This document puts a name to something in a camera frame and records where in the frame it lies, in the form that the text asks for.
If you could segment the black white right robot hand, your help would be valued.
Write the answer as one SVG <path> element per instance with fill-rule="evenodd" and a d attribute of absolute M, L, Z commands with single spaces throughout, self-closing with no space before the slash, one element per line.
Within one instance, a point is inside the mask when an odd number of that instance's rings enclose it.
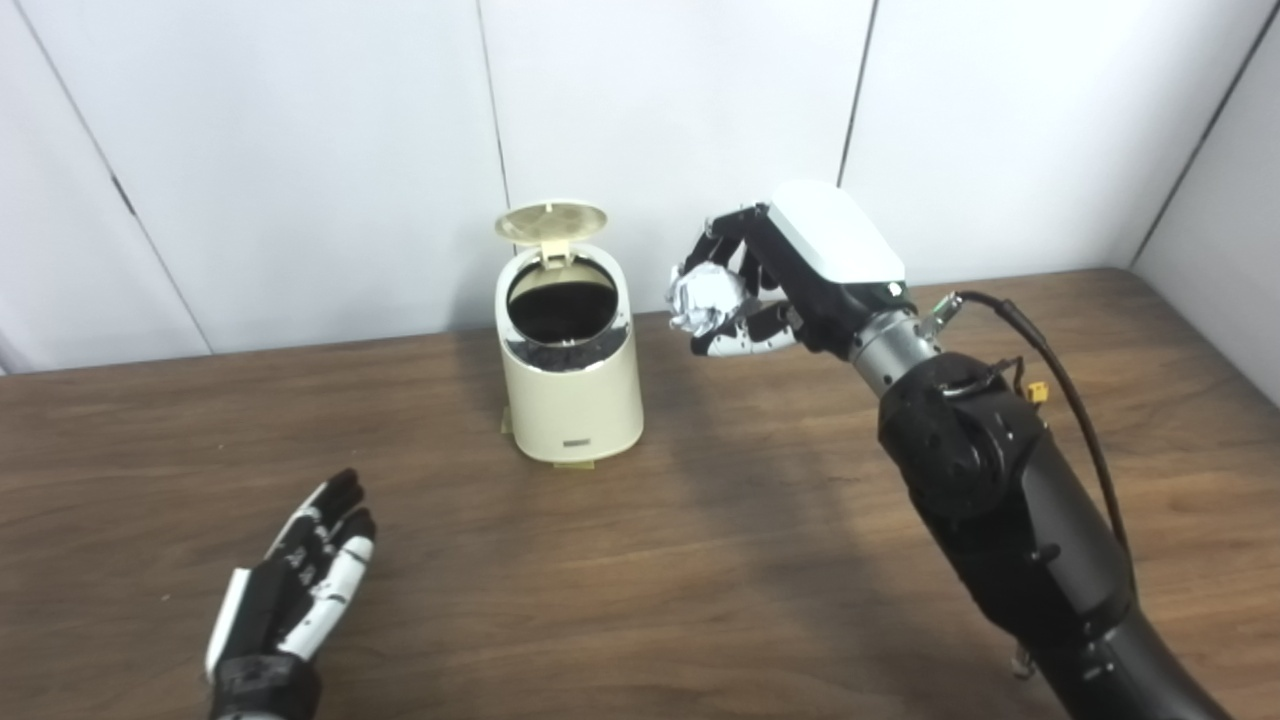
<path fill-rule="evenodd" d="M 901 258 L 849 193 L 796 179 L 709 219 L 666 300 L 669 324 L 698 356 L 801 345 L 849 360 L 877 316 L 913 310 L 905 279 Z"/>

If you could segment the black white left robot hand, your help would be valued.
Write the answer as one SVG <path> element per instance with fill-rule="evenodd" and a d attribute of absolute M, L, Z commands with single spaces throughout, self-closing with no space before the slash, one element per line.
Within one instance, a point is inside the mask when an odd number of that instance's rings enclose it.
<path fill-rule="evenodd" d="M 233 570 L 205 653 L 210 719 L 314 719 L 316 657 L 372 560 L 376 523 L 358 473 L 323 482 L 262 560 Z"/>

